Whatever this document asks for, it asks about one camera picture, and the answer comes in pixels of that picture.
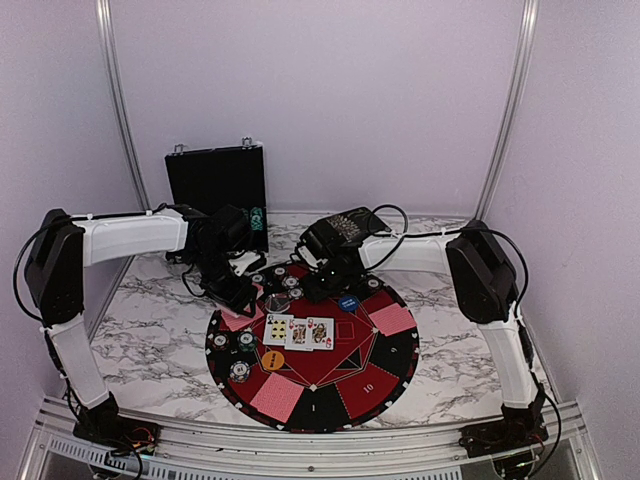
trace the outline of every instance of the vertical metal post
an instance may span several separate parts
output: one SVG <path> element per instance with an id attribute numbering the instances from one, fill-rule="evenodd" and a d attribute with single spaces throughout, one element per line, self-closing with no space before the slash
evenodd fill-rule
<path id="1" fill-rule="evenodd" d="M 97 0 L 96 8 L 100 38 L 102 40 L 102 48 L 104 50 L 107 66 L 111 100 L 116 114 L 116 121 L 120 131 L 122 146 L 124 148 L 138 204 L 140 208 L 148 210 L 151 208 L 151 203 L 149 202 L 149 196 L 147 195 L 147 190 L 144 186 L 144 182 L 142 181 L 140 164 L 138 162 L 138 155 L 131 135 L 131 127 L 129 126 L 124 93 L 122 91 L 122 82 L 120 80 L 118 56 L 116 55 L 116 43 L 113 34 L 113 26 L 111 24 L 111 5 L 109 0 Z"/>
<path id="2" fill-rule="evenodd" d="M 520 37 L 518 39 L 518 48 L 516 50 L 516 58 L 513 66 L 513 74 L 511 77 L 511 85 L 509 87 L 509 95 L 507 97 L 507 105 L 502 117 L 498 140 L 493 150 L 491 165 L 487 172 L 487 178 L 478 200 L 475 218 L 483 220 L 489 211 L 504 159 L 509 146 L 509 137 L 513 128 L 514 119 L 518 110 L 518 105 L 522 99 L 524 85 L 529 71 L 529 63 L 531 59 L 531 51 L 533 49 L 533 37 L 538 18 L 538 0 L 525 0 L 524 11 L 522 14 L 522 24 L 520 26 Z"/>

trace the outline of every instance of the card deck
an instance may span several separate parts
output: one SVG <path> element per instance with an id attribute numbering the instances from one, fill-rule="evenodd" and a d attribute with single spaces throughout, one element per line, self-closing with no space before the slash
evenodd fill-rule
<path id="1" fill-rule="evenodd" d="M 267 314 L 262 343 L 265 345 L 285 346 L 289 320 L 293 320 L 293 315 Z"/>
<path id="2" fill-rule="evenodd" d="M 287 350 L 311 351 L 309 345 L 308 321 L 302 318 L 291 318 L 287 326 L 287 339 L 285 347 Z"/>
<path id="3" fill-rule="evenodd" d="M 309 345 L 314 350 L 333 350 L 333 318 L 309 317 Z"/>

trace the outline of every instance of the robotic arm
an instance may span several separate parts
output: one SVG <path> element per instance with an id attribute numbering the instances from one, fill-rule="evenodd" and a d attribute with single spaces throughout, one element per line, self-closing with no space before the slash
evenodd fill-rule
<path id="1" fill-rule="evenodd" d="M 296 247 L 312 269 L 302 285 L 311 301 L 339 293 L 374 267 L 452 276 L 460 310 L 486 339 L 502 387 L 504 420 L 461 432 L 461 445 L 471 457 L 528 446 L 536 436 L 548 438 L 541 415 L 544 388 L 532 371 L 533 346 L 515 311 L 516 270 L 487 230 L 472 220 L 452 233 L 406 237 L 398 246 L 400 237 L 362 207 L 319 220 Z"/>
<path id="2" fill-rule="evenodd" d="M 200 287 L 208 297 L 238 315 L 253 316 L 257 289 L 242 273 L 264 265 L 264 258 L 247 253 L 230 260 L 226 253 L 248 243 L 247 220 L 231 206 L 212 217 L 186 206 L 86 217 L 70 217 L 57 209 L 46 215 L 41 230 L 44 234 L 26 262 L 25 279 L 41 313 L 49 353 L 81 406 L 74 434 L 109 443 L 132 439 L 140 427 L 157 431 L 155 424 L 118 415 L 85 330 L 83 269 L 115 258 L 170 252 L 198 267 Z"/>

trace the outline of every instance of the marble table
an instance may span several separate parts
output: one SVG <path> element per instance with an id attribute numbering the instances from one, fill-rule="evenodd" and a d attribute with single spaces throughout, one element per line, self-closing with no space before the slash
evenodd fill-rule
<path id="1" fill-rule="evenodd" d="M 326 215 L 270 214 L 270 263 L 287 260 L 305 228 Z M 394 219 L 385 220 L 397 225 Z M 412 218 L 411 230 L 434 231 L 464 223 L 452 218 Z M 170 265 L 160 254 L 134 259 L 93 339 L 98 366 L 121 407 L 261 426 L 231 405 L 211 378 L 204 341 L 215 305 L 187 292 L 180 279 L 184 270 L 184 265 Z M 400 399 L 358 428 L 405 427 L 499 414 L 502 401 L 495 366 L 479 330 L 458 309 L 451 278 L 422 272 L 379 276 L 402 295 L 413 312 L 420 333 L 420 359 Z M 548 389 L 539 362 L 535 370 Z"/>

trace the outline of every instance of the vent grille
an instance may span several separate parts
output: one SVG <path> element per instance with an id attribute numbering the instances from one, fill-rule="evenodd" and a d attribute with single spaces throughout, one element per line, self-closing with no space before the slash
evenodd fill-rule
<path id="1" fill-rule="evenodd" d="M 84 443 L 76 439 L 54 436 L 49 443 L 49 451 L 116 472 L 128 472 L 135 475 L 138 471 L 138 461 L 135 458 L 118 457 L 116 459 L 108 455 L 106 447 Z M 142 478 L 147 480 L 273 480 L 273 477 L 258 475 L 234 474 L 230 477 L 228 474 L 220 472 L 207 472 L 198 468 L 166 465 L 164 464 L 165 461 L 163 460 L 163 463 L 160 463 L 153 457 L 143 456 Z M 375 478 L 375 480 L 463 480 L 459 467 L 412 473 L 410 475 L 381 475 L 359 478 Z"/>

